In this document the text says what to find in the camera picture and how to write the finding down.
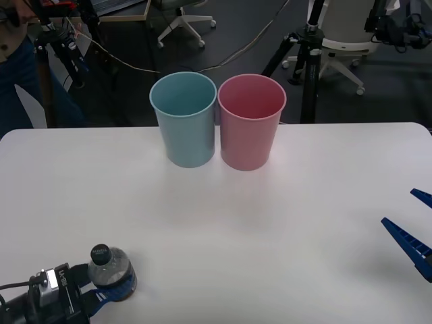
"office chair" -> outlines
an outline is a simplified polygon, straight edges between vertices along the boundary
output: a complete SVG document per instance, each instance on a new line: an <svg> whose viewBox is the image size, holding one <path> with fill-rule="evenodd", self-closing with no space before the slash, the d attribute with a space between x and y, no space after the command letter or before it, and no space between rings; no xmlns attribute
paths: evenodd
<svg viewBox="0 0 432 324"><path fill-rule="evenodd" d="M319 26L324 32L321 78L328 68L333 68L345 75L357 85L356 93L365 93L363 82L345 66L338 57L359 57L364 59L376 51L378 44L372 43L372 34L365 32L366 19L375 0L325 0L319 17ZM311 14L314 0L309 1L308 17ZM400 0L389 0L387 14L400 8ZM357 67L361 60L353 59L352 67ZM287 57L282 67L288 69L290 62L297 61L297 56Z"/></svg>
<svg viewBox="0 0 432 324"><path fill-rule="evenodd" d="M168 26L163 33L157 38L158 48L163 48L162 40L177 27L184 27L188 32L198 39L199 47L203 48L205 46L204 40L201 35L193 29L189 24L190 22L210 22L210 27L216 27L216 21L213 20L212 16L191 16L186 15L183 10L185 5L193 5L195 7L205 4L207 0L154 0L152 5L160 11L175 10L177 18Z"/></svg>

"black bottle cap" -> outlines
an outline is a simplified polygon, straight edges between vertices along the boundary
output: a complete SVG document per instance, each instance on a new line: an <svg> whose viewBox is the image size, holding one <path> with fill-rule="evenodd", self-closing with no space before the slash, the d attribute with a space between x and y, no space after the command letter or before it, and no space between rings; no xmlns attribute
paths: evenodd
<svg viewBox="0 0 432 324"><path fill-rule="evenodd" d="M90 256L95 265L106 265L111 260L111 250L105 244L97 244Z"/></svg>

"white table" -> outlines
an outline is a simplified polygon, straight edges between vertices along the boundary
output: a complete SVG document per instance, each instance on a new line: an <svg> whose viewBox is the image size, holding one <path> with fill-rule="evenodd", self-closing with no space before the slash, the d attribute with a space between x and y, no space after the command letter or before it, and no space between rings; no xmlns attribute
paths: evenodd
<svg viewBox="0 0 432 324"><path fill-rule="evenodd" d="M157 128L15 131L0 142L1 283L104 242L139 288L96 324L430 323L432 286L380 223L432 246L414 187L432 192L416 124L281 126L254 172L219 148L176 167Z"/></svg>

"cup rim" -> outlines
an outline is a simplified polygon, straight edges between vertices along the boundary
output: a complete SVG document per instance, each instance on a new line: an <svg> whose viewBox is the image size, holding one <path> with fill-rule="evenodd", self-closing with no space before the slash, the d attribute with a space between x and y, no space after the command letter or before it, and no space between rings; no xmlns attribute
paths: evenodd
<svg viewBox="0 0 432 324"><path fill-rule="evenodd" d="M262 118L246 118L246 117L242 117L242 116L236 115L235 113L232 113L231 111L229 111L228 109L226 109L226 108L222 105L222 103L221 103L221 98L220 98L221 90L222 90L222 88L225 86L225 84L226 84L228 81L233 80L233 79L236 79L236 78L239 78L239 77L241 77L241 76L258 76L258 77L260 77L260 78L266 78L266 79L272 81L274 84L276 84L276 85L281 89L281 91L282 91L282 93L283 93L283 105L282 105L282 107L281 107L278 111L276 111L274 114L272 114L272 115L270 115L270 116L267 116L267 117L262 117ZM266 76L262 76L262 75L260 75L260 74L246 73L246 74L239 74L238 76L232 76L231 78L229 78L228 80L226 80L226 81L225 81L225 82L224 82L224 83L219 87L219 90L217 91L217 101L219 102L219 105L221 106L221 108L222 108L225 112L227 112L228 114L230 114L231 116L234 116L234 117L239 118L239 119L246 120L246 121L248 121L248 122L259 122L259 121L263 121L263 120L266 120L266 119L271 119L272 117L275 117L278 113L280 113L280 112L282 111L282 109L284 109L285 106L286 106L287 98L286 98L286 92L285 92L285 89L282 88L282 86L281 86L278 82L276 82L275 80L273 80L272 78L269 78L269 77L266 77Z"/></svg>
<svg viewBox="0 0 432 324"><path fill-rule="evenodd" d="M166 112L160 110L159 108L157 108L156 105L153 103L153 100L152 100L152 93L153 93L153 90L155 89L156 85L158 85L158 83L160 83L163 79L166 79L166 78L168 78L168 77L170 77L170 76L172 76L172 75L174 75L174 74L194 74L194 75L197 75L197 76L201 76L201 77L203 77L204 79L207 79L207 80L211 83L211 85L213 86L213 88L215 89L215 95L213 96L213 100L211 101L211 103L210 103L207 107L205 107L203 110L200 110L200 111L198 111L198 112L196 112L196 113L192 113L192 114L190 114L190 115L172 115L172 114L170 114L170 113L166 113ZM157 81L157 82L156 82L156 83L151 87L151 89L150 89L150 94L148 95L148 97L149 97L149 99L150 99L150 104L152 105L153 109L154 109L154 110L157 110L159 113L161 113L161 114L163 114L163 115L165 115L165 116L168 116L168 117L173 117L173 118L188 118L188 117L193 117L193 116L195 116L195 115L199 115L200 113L204 113L206 110L210 109L211 106L213 106L213 104L215 103L216 98L217 98L217 88L216 88L215 83L212 81L212 79L210 79L208 76L205 76L204 74L201 74L201 73L198 73L198 72L187 72L187 71L183 71L183 72L175 72L175 73L168 74L167 76L164 76L162 79L158 80L158 81Z"/></svg>

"plastic cup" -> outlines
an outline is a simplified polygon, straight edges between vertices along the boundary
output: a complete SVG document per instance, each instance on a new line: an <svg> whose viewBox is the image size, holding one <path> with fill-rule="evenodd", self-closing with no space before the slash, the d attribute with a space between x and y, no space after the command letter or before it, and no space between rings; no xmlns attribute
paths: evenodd
<svg viewBox="0 0 432 324"><path fill-rule="evenodd" d="M180 167L199 167L215 154L217 89L208 77L194 72L170 74L151 88L168 158Z"/></svg>
<svg viewBox="0 0 432 324"><path fill-rule="evenodd" d="M242 74L221 85L218 100L222 159L237 170L262 167L286 104L285 90L266 76Z"/></svg>

